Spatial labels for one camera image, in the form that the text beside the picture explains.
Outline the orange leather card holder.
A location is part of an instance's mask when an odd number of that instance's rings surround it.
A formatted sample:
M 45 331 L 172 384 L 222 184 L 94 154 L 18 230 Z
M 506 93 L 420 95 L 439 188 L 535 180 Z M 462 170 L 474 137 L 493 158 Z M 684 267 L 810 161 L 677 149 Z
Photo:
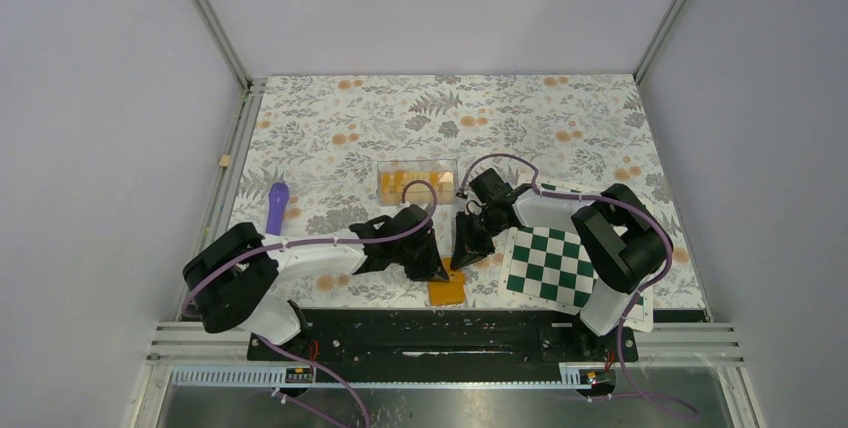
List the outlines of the orange leather card holder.
M 466 275 L 462 269 L 450 267 L 452 259 L 442 257 L 441 262 L 448 274 L 447 281 L 430 281 L 428 283 L 428 299 L 431 307 L 456 306 L 466 302 Z

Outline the clear box of orange blocks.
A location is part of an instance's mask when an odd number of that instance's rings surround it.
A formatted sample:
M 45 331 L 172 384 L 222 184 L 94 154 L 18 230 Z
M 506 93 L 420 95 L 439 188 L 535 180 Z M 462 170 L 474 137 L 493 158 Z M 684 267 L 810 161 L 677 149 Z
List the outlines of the clear box of orange blocks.
M 377 163 L 377 202 L 396 206 L 404 202 L 438 205 L 455 201 L 458 163 L 454 159 L 392 160 Z

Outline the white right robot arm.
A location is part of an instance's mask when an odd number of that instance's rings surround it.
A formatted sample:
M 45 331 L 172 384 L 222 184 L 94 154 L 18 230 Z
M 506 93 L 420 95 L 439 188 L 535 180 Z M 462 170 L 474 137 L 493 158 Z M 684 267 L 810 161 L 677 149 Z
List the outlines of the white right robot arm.
M 544 190 L 534 181 L 513 187 L 489 168 L 466 176 L 458 195 L 477 208 L 456 215 L 454 269 L 492 255 L 495 238 L 510 229 L 545 228 L 579 238 L 597 278 L 573 334 L 583 358 L 597 360 L 612 348 L 612 331 L 642 291 L 670 270 L 669 235 L 624 184 L 600 193 Z

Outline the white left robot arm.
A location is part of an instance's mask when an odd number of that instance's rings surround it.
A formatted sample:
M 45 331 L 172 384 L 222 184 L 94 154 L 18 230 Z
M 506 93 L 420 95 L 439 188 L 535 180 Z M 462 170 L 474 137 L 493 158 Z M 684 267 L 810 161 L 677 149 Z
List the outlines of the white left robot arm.
M 403 268 L 416 282 L 448 280 L 432 215 L 407 204 L 395 215 L 354 223 L 335 234 L 284 237 L 239 223 L 188 262 L 185 313 L 209 334 L 241 328 L 265 338 L 288 359 L 309 349 L 297 307 L 273 295 L 284 282 L 313 276 L 361 275 Z

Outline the green white chessboard mat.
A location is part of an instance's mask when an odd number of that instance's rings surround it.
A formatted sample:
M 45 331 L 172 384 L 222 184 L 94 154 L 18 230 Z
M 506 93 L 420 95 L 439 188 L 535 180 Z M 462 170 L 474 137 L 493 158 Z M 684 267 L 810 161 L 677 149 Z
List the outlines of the green white chessboard mat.
M 597 278 L 578 237 L 539 229 L 510 229 L 499 290 L 519 302 L 579 318 Z

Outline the floral patterned table mat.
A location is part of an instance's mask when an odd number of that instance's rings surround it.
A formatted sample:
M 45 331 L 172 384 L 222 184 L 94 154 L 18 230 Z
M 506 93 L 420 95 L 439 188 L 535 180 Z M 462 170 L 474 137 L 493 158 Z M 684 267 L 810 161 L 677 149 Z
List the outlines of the floral patterned table mat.
M 672 237 L 658 309 L 706 307 L 637 85 L 629 74 L 276 76 L 268 79 L 230 221 L 266 223 L 272 184 L 284 230 L 332 233 L 386 212 L 380 164 L 445 160 L 598 192 L 628 185 Z

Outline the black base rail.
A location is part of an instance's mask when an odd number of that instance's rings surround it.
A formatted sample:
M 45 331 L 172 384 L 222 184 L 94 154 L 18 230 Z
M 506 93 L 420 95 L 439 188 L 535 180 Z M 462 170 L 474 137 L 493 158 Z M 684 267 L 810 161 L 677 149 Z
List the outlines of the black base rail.
M 591 342 L 575 316 L 551 310 L 307 308 L 308 323 L 285 344 L 349 382 L 554 382 L 565 364 L 639 359 L 625 329 Z

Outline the aluminium frame rails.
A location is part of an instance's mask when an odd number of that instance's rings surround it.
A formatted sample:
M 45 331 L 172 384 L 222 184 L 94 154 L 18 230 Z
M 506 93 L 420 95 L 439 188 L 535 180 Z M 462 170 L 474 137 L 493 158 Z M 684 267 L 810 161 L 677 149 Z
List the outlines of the aluminium frame rails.
M 148 350 L 150 361 L 235 362 L 246 359 L 251 334 L 239 328 L 207 333 L 200 322 L 161 322 Z

